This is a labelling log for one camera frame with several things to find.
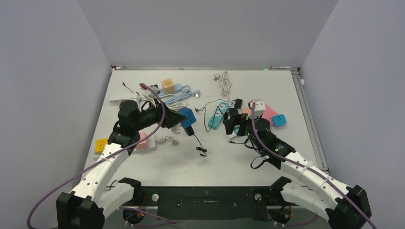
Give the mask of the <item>teal usb charger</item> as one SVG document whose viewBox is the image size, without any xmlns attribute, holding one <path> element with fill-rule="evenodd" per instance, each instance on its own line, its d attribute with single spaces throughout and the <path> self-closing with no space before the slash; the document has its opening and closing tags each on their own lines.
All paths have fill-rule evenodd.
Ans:
<svg viewBox="0 0 405 229">
<path fill-rule="evenodd" d="M 234 128 L 234 133 L 235 133 L 237 136 L 240 136 L 239 131 L 240 131 L 240 126 L 236 126 L 236 127 Z"/>
</svg>

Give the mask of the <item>white charger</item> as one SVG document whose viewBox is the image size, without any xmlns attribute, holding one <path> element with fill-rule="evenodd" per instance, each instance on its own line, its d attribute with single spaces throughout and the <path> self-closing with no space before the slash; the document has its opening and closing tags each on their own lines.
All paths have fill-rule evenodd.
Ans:
<svg viewBox="0 0 405 229">
<path fill-rule="evenodd" d="M 175 134 L 178 135 L 181 133 L 181 124 L 177 124 L 174 127 L 171 128 L 171 131 Z"/>
</svg>

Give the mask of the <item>large black power adapter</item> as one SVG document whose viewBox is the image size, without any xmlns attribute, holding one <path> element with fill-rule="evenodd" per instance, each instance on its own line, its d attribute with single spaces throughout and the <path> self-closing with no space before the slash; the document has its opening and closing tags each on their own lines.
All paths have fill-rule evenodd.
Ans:
<svg viewBox="0 0 405 229">
<path fill-rule="evenodd" d="M 236 115 L 239 115 L 239 109 L 236 108 L 236 107 L 229 108 L 228 114 L 229 114 L 229 118 L 231 118 L 233 116 L 236 116 Z"/>
</svg>

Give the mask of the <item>salmon pink usb charger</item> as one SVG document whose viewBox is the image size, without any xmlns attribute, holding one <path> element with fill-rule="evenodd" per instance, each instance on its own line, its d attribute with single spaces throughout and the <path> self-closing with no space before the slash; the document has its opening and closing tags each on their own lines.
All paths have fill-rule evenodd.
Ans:
<svg viewBox="0 0 405 229">
<path fill-rule="evenodd" d="M 243 114 L 248 114 L 248 115 L 250 115 L 251 112 L 252 112 L 251 109 L 248 108 L 248 107 L 245 107 L 245 108 L 242 110 L 242 113 L 243 113 Z"/>
</svg>

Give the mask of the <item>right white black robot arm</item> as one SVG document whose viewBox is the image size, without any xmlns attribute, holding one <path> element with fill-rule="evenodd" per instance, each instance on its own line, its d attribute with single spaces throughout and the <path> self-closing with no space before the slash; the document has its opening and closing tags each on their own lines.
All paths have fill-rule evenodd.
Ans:
<svg viewBox="0 0 405 229">
<path fill-rule="evenodd" d="M 251 119 L 247 114 L 224 115 L 226 133 L 246 136 L 263 163 L 294 177 L 303 185 L 281 177 L 270 187 L 276 204 L 299 205 L 326 220 L 332 229 L 360 229 L 371 224 L 371 208 L 366 191 L 359 185 L 342 183 L 302 156 L 295 148 L 270 131 L 270 122 Z"/>
</svg>

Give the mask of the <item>teal power strip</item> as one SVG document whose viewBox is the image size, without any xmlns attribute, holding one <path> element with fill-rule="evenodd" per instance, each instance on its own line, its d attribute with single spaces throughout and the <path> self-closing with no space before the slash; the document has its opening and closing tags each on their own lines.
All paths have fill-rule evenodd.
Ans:
<svg viewBox="0 0 405 229">
<path fill-rule="evenodd" d="M 220 102 L 217 105 L 216 110 L 213 113 L 207 125 L 209 130 L 211 129 L 216 130 L 219 127 L 226 112 L 229 110 L 229 107 L 230 105 L 227 102 Z"/>
</svg>

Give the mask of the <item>blue white small adapter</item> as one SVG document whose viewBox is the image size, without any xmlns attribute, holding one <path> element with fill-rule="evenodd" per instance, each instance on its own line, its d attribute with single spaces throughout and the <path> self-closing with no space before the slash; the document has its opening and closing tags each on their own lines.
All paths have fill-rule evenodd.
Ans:
<svg viewBox="0 0 405 229">
<path fill-rule="evenodd" d="M 192 126 L 194 123 L 196 123 L 196 118 L 193 113 L 193 110 L 188 108 L 188 107 L 183 107 L 177 111 L 177 113 L 185 116 L 185 119 L 181 121 L 181 127 L 184 129 Z"/>
</svg>

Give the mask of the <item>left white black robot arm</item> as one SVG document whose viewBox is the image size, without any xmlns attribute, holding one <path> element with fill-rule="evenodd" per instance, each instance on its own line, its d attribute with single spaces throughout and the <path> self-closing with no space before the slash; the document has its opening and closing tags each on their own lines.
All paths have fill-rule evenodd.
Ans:
<svg viewBox="0 0 405 229">
<path fill-rule="evenodd" d="M 59 229 L 101 229 L 105 220 L 122 204 L 137 205 L 142 200 L 140 182 L 123 178 L 110 191 L 105 191 L 113 175 L 129 158 L 137 144 L 154 135 L 141 138 L 140 131 L 157 124 L 172 128 L 186 117 L 156 102 L 146 110 L 138 103 L 126 100 L 119 106 L 118 121 L 113 127 L 98 160 L 87 169 L 85 177 L 69 193 L 61 193 L 56 201 Z"/>
</svg>

